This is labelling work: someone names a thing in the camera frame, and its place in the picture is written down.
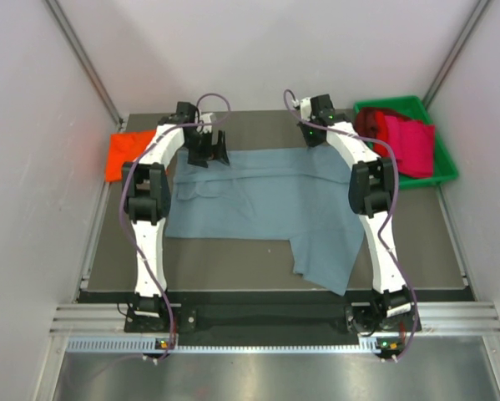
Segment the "blue grey t shirt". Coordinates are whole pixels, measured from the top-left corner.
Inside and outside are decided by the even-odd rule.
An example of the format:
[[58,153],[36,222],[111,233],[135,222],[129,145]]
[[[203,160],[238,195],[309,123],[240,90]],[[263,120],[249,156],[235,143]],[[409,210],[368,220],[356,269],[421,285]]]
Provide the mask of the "blue grey t shirt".
[[184,239],[287,240],[294,272],[344,295],[364,238],[351,170],[330,146],[238,150],[190,165],[179,151],[165,233]]

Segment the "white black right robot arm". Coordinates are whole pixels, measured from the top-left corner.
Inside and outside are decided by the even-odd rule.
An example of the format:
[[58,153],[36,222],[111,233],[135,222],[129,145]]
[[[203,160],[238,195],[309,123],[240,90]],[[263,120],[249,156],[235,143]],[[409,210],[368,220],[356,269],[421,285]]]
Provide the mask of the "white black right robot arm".
[[327,144],[351,172],[348,202],[365,230],[372,264],[368,317],[355,312],[351,320],[367,331],[389,331],[412,312],[415,302],[396,253],[392,217],[398,194],[396,160],[374,151],[376,142],[360,136],[353,123],[336,112],[328,94],[293,100],[299,126],[310,147]]

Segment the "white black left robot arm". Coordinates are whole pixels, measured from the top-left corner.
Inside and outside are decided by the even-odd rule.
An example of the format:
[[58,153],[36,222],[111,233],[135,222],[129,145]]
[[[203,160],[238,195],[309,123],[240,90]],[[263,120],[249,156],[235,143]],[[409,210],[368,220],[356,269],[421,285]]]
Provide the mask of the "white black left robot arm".
[[216,124],[213,113],[179,101],[175,112],[158,122],[145,150],[123,164],[119,221],[137,260],[128,331],[175,333],[174,310],[162,266],[164,225],[171,207],[167,168],[181,148],[186,149],[187,163],[192,166],[207,168],[211,161],[228,165],[225,132],[219,130],[213,141]]

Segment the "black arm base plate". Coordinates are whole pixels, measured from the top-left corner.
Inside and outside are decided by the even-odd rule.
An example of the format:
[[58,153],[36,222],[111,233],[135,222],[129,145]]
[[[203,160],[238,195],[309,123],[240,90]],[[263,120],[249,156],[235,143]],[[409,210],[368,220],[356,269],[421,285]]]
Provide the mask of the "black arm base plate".
[[414,311],[394,317],[383,317],[367,305],[199,305],[180,307],[174,312],[174,322],[163,312],[159,317],[140,315],[129,309],[124,324],[128,333],[171,332],[179,335],[242,329],[270,331],[273,328],[329,328],[339,333],[396,330],[402,323],[407,329],[416,321]]

